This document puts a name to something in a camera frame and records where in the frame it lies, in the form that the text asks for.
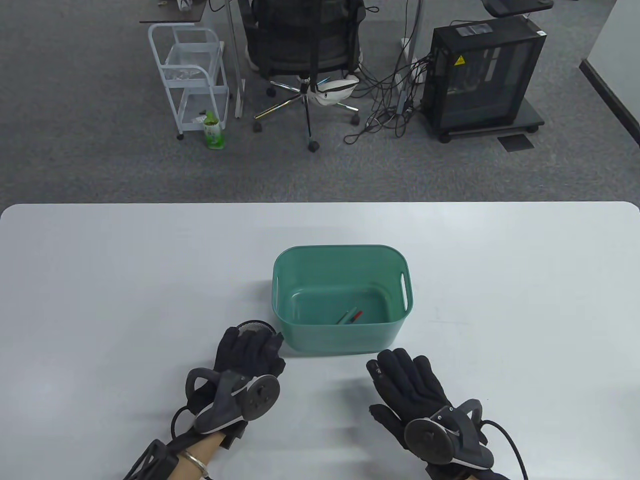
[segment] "hand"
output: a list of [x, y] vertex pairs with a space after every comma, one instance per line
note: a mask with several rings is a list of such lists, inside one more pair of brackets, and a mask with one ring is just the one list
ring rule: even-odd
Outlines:
[[[403, 348], [383, 350], [378, 359], [367, 362], [367, 370], [380, 397], [387, 405], [369, 407], [371, 415], [409, 450], [404, 440], [404, 428], [415, 419], [429, 418], [444, 406], [452, 406], [440, 381], [431, 370], [424, 355], [413, 360]], [[480, 441], [486, 437], [478, 430]], [[461, 465], [428, 464], [427, 473], [432, 480], [462, 480], [476, 474], [481, 480], [493, 480], [491, 470], [472, 470]]]
[[[240, 333], [238, 327], [229, 327], [218, 344], [213, 370], [217, 373], [232, 370], [248, 377], [279, 376], [285, 367], [285, 361], [278, 356], [282, 341], [282, 335], [275, 335], [266, 328], [257, 332], [248, 330]], [[194, 391], [192, 380], [190, 387], [187, 385], [187, 405], [176, 412], [171, 423], [172, 444], [179, 447], [203, 436], [192, 434], [191, 431], [188, 431], [187, 434], [190, 435], [184, 440], [177, 440], [175, 434], [177, 417], [184, 410], [189, 410], [193, 415], [198, 415], [216, 397], [216, 384], [211, 381], [206, 381], [204, 385]], [[221, 433], [224, 433], [226, 438], [221, 446], [228, 449], [235, 438], [242, 437], [247, 425], [248, 423], [242, 420], [222, 429]]]
[[233, 370], [251, 377], [278, 376], [285, 367], [278, 356], [282, 341], [282, 334], [273, 335], [267, 329], [240, 334], [235, 326], [227, 328], [218, 345], [213, 369], [220, 373]]

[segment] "silver bangle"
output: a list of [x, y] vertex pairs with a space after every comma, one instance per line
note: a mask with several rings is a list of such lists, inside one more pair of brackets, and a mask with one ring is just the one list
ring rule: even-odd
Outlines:
[[189, 460], [192, 464], [198, 467], [198, 470], [202, 474], [202, 478], [209, 478], [209, 471], [207, 470], [207, 465], [202, 463], [200, 460], [191, 455], [187, 450], [180, 452], [180, 455], [185, 458], [185, 460]]

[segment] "wall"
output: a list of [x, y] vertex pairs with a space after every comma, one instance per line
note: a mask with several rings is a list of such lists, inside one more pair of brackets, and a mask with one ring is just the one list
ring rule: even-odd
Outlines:
[[640, 120], [640, 0], [618, 0], [588, 60]]

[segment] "computer stand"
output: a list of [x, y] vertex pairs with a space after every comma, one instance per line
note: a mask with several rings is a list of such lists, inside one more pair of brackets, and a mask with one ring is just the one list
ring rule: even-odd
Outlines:
[[465, 136], [479, 136], [491, 133], [502, 133], [510, 131], [526, 131], [528, 133], [535, 133], [538, 131], [545, 121], [538, 114], [527, 99], [522, 99], [520, 110], [518, 115], [512, 124], [496, 125], [493, 127], [485, 127], [481, 129], [469, 129], [469, 130], [455, 130], [450, 132], [441, 133], [438, 136], [440, 143], [449, 143], [454, 137]]

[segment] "computer case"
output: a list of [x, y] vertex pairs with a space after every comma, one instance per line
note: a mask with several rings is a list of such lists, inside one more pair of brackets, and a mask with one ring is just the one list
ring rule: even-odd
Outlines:
[[433, 130], [512, 124], [546, 36], [523, 16], [436, 28], [422, 97]]

